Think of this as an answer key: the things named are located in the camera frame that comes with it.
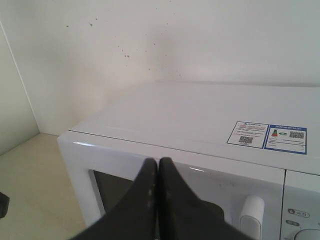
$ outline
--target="microwave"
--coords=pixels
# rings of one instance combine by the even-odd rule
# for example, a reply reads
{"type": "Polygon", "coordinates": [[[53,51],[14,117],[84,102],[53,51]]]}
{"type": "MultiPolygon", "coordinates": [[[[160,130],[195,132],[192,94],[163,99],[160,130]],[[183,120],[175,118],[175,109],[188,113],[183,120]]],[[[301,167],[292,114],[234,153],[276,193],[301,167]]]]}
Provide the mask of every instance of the microwave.
{"type": "Polygon", "coordinates": [[[155,81],[58,144],[87,226],[117,204],[146,158],[170,157],[195,194],[251,238],[316,240],[319,102],[320,88],[155,81]]]}

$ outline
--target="wall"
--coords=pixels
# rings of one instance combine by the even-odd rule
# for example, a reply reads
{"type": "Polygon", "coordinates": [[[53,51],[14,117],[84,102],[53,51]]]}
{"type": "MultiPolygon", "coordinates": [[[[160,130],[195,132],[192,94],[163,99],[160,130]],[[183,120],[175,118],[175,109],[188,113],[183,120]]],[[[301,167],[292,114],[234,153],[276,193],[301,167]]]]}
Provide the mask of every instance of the wall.
{"type": "Polygon", "coordinates": [[[0,25],[0,155],[38,133],[34,115],[0,25]]]}
{"type": "Polygon", "coordinates": [[[0,0],[41,132],[145,81],[320,87],[319,0],[0,0]]]}

